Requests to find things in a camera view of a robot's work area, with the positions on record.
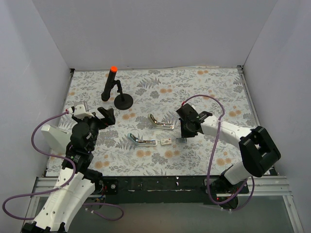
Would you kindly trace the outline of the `beige green stapler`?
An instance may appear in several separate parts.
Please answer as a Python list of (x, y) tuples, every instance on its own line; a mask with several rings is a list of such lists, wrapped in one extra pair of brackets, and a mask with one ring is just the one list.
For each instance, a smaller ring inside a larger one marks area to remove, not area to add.
[(152, 114), (148, 115), (148, 119), (151, 122), (152, 126), (156, 129), (162, 129), (162, 130), (174, 130), (174, 125), (170, 123), (164, 123), (159, 122), (155, 119), (155, 117)]

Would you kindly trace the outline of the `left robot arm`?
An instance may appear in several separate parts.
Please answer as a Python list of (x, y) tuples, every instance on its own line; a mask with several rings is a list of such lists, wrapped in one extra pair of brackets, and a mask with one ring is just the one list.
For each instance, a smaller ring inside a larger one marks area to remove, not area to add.
[(101, 173), (89, 169), (100, 130), (116, 123), (114, 110), (99, 107), (98, 112), (88, 112), (84, 104), (66, 110), (76, 124), (71, 130), (70, 141), (53, 191), (39, 214), (25, 223), (23, 233), (66, 233), (82, 204), (90, 194), (103, 190)]

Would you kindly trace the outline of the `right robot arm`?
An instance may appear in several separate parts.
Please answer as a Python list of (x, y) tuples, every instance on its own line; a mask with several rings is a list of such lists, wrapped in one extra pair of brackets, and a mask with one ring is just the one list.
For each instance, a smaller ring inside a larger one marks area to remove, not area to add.
[(212, 113), (197, 113), (187, 103), (177, 113), (183, 138), (195, 137), (198, 133), (218, 136), (240, 149), (242, 161), (226, 169), (209, 185), (213, 192), (231, 193), (239, 182), (251, 176), (262, 177), (281, 158), (277, 146), (262, 126), (250, 129), (220, 122)]

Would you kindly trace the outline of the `black base frame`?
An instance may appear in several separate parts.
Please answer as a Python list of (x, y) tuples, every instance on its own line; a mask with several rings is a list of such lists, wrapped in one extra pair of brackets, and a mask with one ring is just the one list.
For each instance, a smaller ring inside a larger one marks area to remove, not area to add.
[(202, 203), (219, 204), (225, 209), (238, 207), (238, 198), (230, 196), (240, 190), (249, 192), (243, 182), (230, 186), (212, 176), (104, 176), (88, 169), (84, 178), (95, 184), (93, 196), (111, 204)]

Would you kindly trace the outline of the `black microphone orange tip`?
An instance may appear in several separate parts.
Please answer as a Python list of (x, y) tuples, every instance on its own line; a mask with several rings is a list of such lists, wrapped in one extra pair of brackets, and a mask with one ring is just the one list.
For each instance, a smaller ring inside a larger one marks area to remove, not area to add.
[(118, 68), (116, 66), (112, 66), (110, 68), (106, 83), (105, 83), (105, 87), (104, 87), (104, 91), (101, 94), (101, 99), (102, 101), (108, 101), (110, 99), (110, 93), (111, 90), (113, 89), (114, 85), (115, 85), (115, 76), (116, 73), (118, 71)]

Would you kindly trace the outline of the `black microphone desk stand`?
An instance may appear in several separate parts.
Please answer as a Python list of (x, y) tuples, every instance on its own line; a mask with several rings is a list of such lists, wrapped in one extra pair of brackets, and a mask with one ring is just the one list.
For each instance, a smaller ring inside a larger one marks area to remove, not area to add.
[(120, 80), (116, 80), (115, 82), (118, 88), (117, 92), (119, 93), (119, 95), (116, 96), (114, 100), (115, 107), (119, 110), (130, 109), (134, 102), (132, 96), (129, 94), (123, 93)]

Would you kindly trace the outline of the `staple tray with staples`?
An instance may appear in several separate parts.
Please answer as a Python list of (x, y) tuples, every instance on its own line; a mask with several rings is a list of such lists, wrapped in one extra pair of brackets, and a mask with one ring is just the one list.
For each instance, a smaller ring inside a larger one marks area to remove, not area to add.
[(187, 138), (176, 138), (175, 142), (177, 144), (186, 144), (187, 143)]

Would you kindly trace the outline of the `white angled bracket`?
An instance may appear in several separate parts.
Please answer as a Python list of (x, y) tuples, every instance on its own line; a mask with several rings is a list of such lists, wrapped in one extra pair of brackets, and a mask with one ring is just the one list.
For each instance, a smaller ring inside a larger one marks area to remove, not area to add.
[(60, 154), (66, 153), (67, 145), (70, 142), (71, 132), (49, 124), (43, 125), (41, 132), (46, 142), (54, 152)]

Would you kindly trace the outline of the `white staple box sleeve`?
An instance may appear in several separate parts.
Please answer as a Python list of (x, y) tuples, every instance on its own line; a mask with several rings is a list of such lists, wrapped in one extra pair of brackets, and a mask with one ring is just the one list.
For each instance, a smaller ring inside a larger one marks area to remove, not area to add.
[(160, 140), (160, 143), (161, 143), (162, 146), (171, 145), (172, 144), (172, 139), (171, 138), (162, 138)]

